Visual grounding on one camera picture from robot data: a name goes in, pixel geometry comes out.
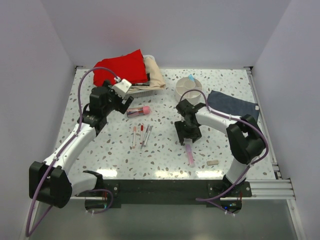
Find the pink purple correction tape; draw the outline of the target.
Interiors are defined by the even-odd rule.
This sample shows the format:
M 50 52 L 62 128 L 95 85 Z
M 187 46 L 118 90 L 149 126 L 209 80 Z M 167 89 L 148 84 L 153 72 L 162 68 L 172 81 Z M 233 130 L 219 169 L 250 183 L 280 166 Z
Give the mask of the pink purple correction tape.
M 186 144 L 185 145 L 185 150 L 186 150 L 186 154 L 187 154 L 188 164 L 189 164 L 190 167 L 193 168 L 195 166 L 195 161 L 194 161 L 191 145 L 190 144 Z

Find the blue white eraser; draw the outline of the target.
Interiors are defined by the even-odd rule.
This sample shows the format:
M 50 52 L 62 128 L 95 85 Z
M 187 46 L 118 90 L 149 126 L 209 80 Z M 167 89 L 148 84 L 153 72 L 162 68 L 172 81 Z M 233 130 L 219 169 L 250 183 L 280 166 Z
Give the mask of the blue white eraser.
M 189 79 L 190 81 L 195 82 L 195 79 L 194 79 L 194 77 L 193 77 L 193 75 L 192 75 L 192 74 L 190 74 L 190 75 L 188 76 L 188 79 Z

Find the grey cap white marker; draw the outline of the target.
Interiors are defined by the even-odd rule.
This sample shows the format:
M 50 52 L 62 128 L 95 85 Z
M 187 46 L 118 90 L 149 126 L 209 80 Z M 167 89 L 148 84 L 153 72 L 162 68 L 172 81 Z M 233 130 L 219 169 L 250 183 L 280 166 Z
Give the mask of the grey cap white marker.
M 148 130 L 148 134 L 147 134 L 147 137 L 146 137 L 146 140 L 145 140 L 145 142 L 144 142 L 144 146 L 143 146 L 143 147 L 146 146 L 147 141 L 148 141 L 148 139 L 149 139 L 149 137 L 150 137 L 150 134 L 151 134 L 152 129 L 153 129 L 153 125 L 151 125 L 150 128 L 149 128 L 149 130 Z

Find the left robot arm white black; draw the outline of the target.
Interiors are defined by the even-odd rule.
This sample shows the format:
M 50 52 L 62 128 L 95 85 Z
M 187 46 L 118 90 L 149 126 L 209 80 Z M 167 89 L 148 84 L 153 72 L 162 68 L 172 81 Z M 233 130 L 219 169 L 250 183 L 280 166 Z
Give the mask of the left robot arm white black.
M 79 177 L 69 176 L 78 156 L 107 124 L 112 111 L 125 114 L 133 97 L 125 99 L 131 88 L 125 79 L 115 85 L 104 83 L 95 87 L 89 95 L 89 103 L 83 108 L 70 135 L 43 162 L 33 162 L 29 167 L 29 197 L 39 202 L 63 208 L 71 197 L 83 192 L 99 196 L 104 190 L 103 177 L 85 170 Z

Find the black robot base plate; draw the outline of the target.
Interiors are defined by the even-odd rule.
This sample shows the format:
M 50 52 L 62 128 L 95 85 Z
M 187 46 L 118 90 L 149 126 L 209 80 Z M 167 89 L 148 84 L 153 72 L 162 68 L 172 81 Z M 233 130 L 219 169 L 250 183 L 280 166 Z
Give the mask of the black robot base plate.
M 103 180 L 103 187 L 113 194 L 113 208 L 122 205 L 200 205 L 214 207 L 208 202 L 196 201 L 197 198 L 209 199 L 224 192 L 227 187 L 223 180 Z M 110 194 L 100 192 L 82 192 L 77 197 L 86 198 L 87 210 L 102 209 L 111 202 Z M 244 181 L 236 185 L 223 197 L 211 200 L 222 205 L 226 210 L 239 211 L 242 208 L 242 199 L 252 197 L 250 183 Z

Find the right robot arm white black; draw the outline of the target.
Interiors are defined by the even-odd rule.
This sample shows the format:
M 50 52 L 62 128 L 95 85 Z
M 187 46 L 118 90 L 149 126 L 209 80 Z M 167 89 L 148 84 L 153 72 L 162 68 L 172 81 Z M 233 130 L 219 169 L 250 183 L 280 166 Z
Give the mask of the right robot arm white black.
M 207 106 L 205 103 L 191 104 L 180 101 L 176 106 L 182 120 L 174 123 L 179 143 L 195 143 L 202 137 L 200 127 L 207 126 L 226 135 L 233 156 L 229 170 L 223 176 L 222 194 L 233 197 L 240 190 L 247 172 L 269 152 L 269 145 L 255 118 L 227 115 Z

